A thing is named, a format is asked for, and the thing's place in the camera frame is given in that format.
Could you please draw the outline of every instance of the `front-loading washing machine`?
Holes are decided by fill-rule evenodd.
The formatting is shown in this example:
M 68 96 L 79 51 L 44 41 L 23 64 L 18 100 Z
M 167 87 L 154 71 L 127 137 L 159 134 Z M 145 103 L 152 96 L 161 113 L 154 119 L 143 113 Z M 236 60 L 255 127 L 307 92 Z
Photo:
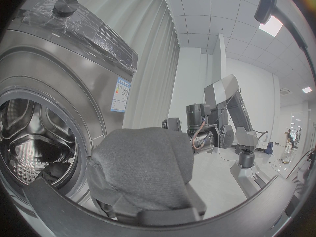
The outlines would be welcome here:
M 86 182 L 87 157 L 122 128 L 137 54 L 77 0 L 27 0 L 0 44 L 0 179 L 18 211 L 50 233 L 23 188 L 49 164 L 52 185 L 99 212 Z

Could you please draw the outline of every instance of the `ceiling light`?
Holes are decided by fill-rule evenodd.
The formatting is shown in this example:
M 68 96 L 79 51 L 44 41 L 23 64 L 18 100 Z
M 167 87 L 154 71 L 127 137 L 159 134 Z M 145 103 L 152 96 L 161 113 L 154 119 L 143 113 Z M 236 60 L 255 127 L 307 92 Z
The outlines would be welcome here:
M 278 19 L 276 19 L 274 16 L 271 16 L 268 22 L 259 25 L 259 29 L 275 37 L 281 29 L 282 25 L 283 24 L 278 21 Z
M 302 89 L 302 91 L 304 91 L 305 93 L 311 92 L 312 89 L 310 87 L 307 87 L 305 89 Z

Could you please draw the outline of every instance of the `white wall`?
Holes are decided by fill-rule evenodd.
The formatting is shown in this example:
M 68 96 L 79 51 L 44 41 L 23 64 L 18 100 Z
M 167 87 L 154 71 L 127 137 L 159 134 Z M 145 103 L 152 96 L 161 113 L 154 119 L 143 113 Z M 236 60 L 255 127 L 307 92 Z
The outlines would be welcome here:
M 218 34 L 214 52 L 213 52 L 212 79 L 208 85 L 215 83 L 226 76 L 227 76 L 226 52 L 225 52 L 224 36 L 223 34 Z
M 280 113 L 278 77 L 254 65 L 230 58 L 226 59 L 226 70 L 227 75 L 233 74 L 238 80 L 252 128 L 260 132 L 269 131 L 268 141 L 275 142 L 277 132 L 274 131 L 278 129 Z M 229 124 L 235 132 L 233 122 Z
M 180 48 L 168 117 L 180 118 L 182 132 L 187 130 L 185 107 L 204 101 L 206 71 L 210 63 L 212 63 L 212 56 L 201 54 L 200 48 Z
M 279 129 L 278 129 L 278 140 L 276 142 L 279 143 L 280 146 L 285 146 L 286 143 L 286 135 L 285 132 L 288 132 L 288 130 L 291 127 L 291 118 L 292 113 L 298 113 L 302 112 L 302 131 L 301 131 L 301 138 L 300 138 L 300 144 L 298 146 L 297 154 L 301 154 L 303 152 L 306 152 L 309 150 L 308 148 L 308 136 L 306 137 L 307 131 L 309 131 L 309 127 L 313 126 L 310 124 L 309 121 L 309 107 L 308 102 L 303 101 L 302 104 L 298 105 L 291 105 L 286 107 L 281 107 L 280 111 L 280 120 L 279 120 Z

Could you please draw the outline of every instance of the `black cable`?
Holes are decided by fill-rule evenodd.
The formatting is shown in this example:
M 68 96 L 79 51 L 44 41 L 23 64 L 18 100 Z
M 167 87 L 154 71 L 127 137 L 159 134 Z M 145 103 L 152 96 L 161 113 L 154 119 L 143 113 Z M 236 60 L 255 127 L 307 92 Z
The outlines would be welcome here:
M 223 160 L 226 160 L 226 159 L 224 159 L 224 158 L 221 156 L 221 153 L 219 152 L 219 137 L 218 137 L 218 153 L 219 153 L 219 156 L 220 156 Z
M 264 136 L 266 133 L 268 133 L 268 131 L 265 131 L 265 132 L 258 132 L 258 131 L 256 131 L 256 130 L 254 130 L 254 131 L 257 132 L 257 133 L 262 133 L 261 136 L 258 138 L 258 140 L 259 140 L 262 136 Z
M 239 91 L 239 93 L 241 93 L 241 89 L 239 88 L 239 89 L 234 93 L 234 95 L 235 95 L 238 91 Z M 226 103 L 224 109 L 223 109 L 222 112 L 219 114 L 218 118 L 213 122 L 213 124 L 215 124 L 215 123 L 219 120 L 219 118 L 220 118 L 221 115 L 223 114 L 224 110 L 227 110 L 226 107 L 227 107 L 227 105 L 229 104 L 229 102 L 233 99 L 233 96 L 228 100 L 228 102 Z
M 286 178 L 288 178 L 288 177 L 292 174 L 292 172 L 295 170 L 296 166 L 301 162 L 301 160 L 302 160 L 309 152 L 314 152 L 314 150 L 310 150 L 310 151 L 308 151 L 306 154 L 304 154 L 303 157 L 298 161 L 298 163 L 294 166 L 294 168 L 292 169 L 292 171 L 290 172 L 290 174 L 288 174 L 288 176 L 287 176 Z

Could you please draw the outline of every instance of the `qr code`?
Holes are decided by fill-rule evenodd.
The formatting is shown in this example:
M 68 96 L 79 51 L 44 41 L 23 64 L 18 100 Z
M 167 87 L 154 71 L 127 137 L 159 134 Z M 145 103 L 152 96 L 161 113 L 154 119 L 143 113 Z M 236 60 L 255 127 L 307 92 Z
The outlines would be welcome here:
M 128 89 L 123 88 L 122 96 L 127 97 Z

